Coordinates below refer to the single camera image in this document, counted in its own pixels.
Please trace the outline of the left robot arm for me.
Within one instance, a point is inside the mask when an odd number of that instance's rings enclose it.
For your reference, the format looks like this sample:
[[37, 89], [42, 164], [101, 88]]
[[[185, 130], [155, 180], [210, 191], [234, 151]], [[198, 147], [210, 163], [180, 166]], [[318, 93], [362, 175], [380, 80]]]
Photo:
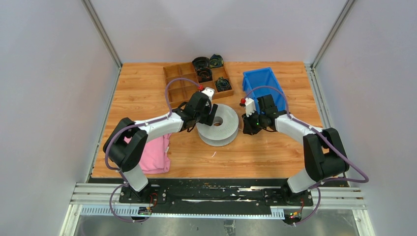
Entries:
[[137, 202], [150, 199], [150, 185], [139, 164], [146, 144], [167, 134], [191, 132], [198, 123], [211, 126], [218, 108], [212, 102], [214, 93], [213, 89], [205, 88], [165, 115], [143, 121], [123, 118], [117, 124], [104, 144], [105, 160], [115, 163], [114, 169]]

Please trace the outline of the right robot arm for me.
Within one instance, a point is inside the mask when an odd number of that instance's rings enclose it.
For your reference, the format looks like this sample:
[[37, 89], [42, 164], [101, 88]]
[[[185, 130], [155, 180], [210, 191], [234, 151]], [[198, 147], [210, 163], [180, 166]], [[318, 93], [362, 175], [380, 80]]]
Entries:
[[341, 157], [346, 153], [334, 128], [311, 126], [288, 111], [279, 110], [270, 94], [256, 100], [243, 98], [240, 106], [245, 108], [244, 134], [255, 135], [261, 130], [279, 132], [303, 146], [304, 168], [280, 188], [284, 203], [294, 205], [312, 185], [349, 170], [350, 165]]

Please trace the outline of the grey perforated cable spool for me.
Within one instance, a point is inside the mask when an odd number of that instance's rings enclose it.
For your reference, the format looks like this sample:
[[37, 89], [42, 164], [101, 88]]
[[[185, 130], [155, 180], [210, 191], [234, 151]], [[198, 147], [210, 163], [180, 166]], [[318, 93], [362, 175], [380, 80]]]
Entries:
[[197, 131], [203, 142], [210, 146], [222, 147], [231, 143], [238, 134], [239, 118], [235, 110], [219, 104], [213, 125], [197, 123]]

